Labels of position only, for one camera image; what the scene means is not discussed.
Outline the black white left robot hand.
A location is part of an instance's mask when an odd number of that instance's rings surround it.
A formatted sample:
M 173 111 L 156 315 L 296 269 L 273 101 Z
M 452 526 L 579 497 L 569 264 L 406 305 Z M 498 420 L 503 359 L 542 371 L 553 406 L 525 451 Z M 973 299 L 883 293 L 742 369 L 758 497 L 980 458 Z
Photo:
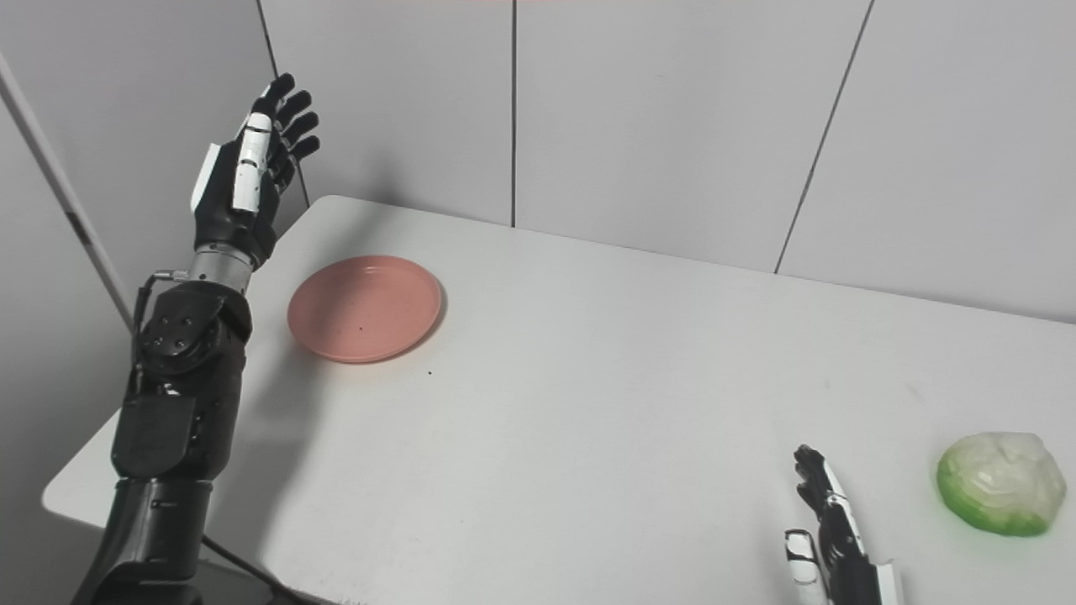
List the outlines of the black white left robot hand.
M 320 147 L 312 102 L 285 72 L 255 99 L 231 141 L 208 147 L 192 194 L 195 249 L 228 245 L 254 267 L 269 261 L 281 195 Z

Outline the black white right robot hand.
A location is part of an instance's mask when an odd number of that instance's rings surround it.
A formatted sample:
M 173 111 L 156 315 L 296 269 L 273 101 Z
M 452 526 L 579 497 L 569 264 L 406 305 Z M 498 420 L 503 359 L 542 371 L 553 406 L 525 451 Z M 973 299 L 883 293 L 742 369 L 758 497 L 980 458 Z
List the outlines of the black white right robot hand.
M 799 604 L 903 604 L 891 560 L 869 559 L 851 503 L 827 459 L 810 445 L 793 452 L 796 486 L 818 521 L 817 532 L 787 529 L 785 561 Z

